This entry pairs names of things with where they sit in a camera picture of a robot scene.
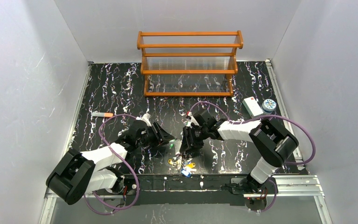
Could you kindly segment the green key tag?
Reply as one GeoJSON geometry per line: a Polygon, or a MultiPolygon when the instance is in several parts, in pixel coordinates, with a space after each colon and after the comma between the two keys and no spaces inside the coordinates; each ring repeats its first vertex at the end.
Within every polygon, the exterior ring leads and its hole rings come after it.
{"type": "Polygon", "coordinates": [[[169,143],[170,143],[170,144],[169,144],[169,148],[170,148],[170,149],[172,149],[172,148],[175,147],[175,142],[176,142],[175,140],[172,140],[172,141],[169,142],[169,143]]]}

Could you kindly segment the yellow key tag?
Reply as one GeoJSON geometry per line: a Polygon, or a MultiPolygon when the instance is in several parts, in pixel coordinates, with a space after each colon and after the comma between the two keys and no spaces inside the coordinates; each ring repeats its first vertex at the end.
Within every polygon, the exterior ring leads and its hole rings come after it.
{"type": "Polygon", "coordinates": [[[189,164],[187,164],[187,165],[185,166],[185,168],[194,169],[195,166],[196,166],[195,163],[189,163],[189,164]]]}

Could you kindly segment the cluster of tagged keys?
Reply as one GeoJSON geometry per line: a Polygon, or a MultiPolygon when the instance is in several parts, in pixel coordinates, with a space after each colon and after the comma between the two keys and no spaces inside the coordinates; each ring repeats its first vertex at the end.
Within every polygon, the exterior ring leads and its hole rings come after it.
{"type": "Polygon", "coordinates": [[[196,171],[196,168],[194,169],[189,169],[189,168],[185,168],[185,166],[189,163],[194,163],[193,162],[193,158],[190,158],[190,159],[186,159],[186,158],[179,158],[179,157],[173,157],[172,159],[168,159],[168,164],[171,165],[174,169],[177,169],[177,170],[181,170],[181,169],[186,169],[188,171],[191,171],[191,172],[195,172],[196,171]]]}

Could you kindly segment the blue key tag front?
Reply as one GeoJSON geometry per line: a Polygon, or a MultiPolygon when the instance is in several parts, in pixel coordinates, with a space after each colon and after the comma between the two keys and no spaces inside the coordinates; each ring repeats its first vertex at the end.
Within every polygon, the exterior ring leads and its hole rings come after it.
{"type": "Polygon", "coordinates": [[[181,169],[181,174],[184,175],[185,177],[190,177],[191,176],[191,172],[186,170],[186,169],[181,169]]]}

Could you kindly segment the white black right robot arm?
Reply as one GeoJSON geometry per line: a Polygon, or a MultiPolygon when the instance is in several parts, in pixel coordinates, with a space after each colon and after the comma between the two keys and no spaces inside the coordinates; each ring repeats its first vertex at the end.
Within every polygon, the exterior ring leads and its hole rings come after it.
{"type": "Polygon", "coordinates": [[[227,184],[236,192],[258,192],[298,147],[297,138],[278,121],[270,118],[234,123],[227,119],[196,118],[183,128],[180,154],[201,149],[204,140],[241,140],[252,142],[261,157],[256,166],[240,182],[227,184]]]}

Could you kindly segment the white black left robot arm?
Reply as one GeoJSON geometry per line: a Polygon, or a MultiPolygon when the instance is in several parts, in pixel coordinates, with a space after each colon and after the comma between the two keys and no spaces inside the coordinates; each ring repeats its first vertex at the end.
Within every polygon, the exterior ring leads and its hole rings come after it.
{"type": "Polygon", "coordinates": [[[140,147],[160,147],[174,139],[157,122],[136,120],[108,146],[67,151],[48,176],[46,186],[68,205],[75,204],[86,193],[113,188],[119,176],[108,167],[122,163],[129,152],[140,147]]]}

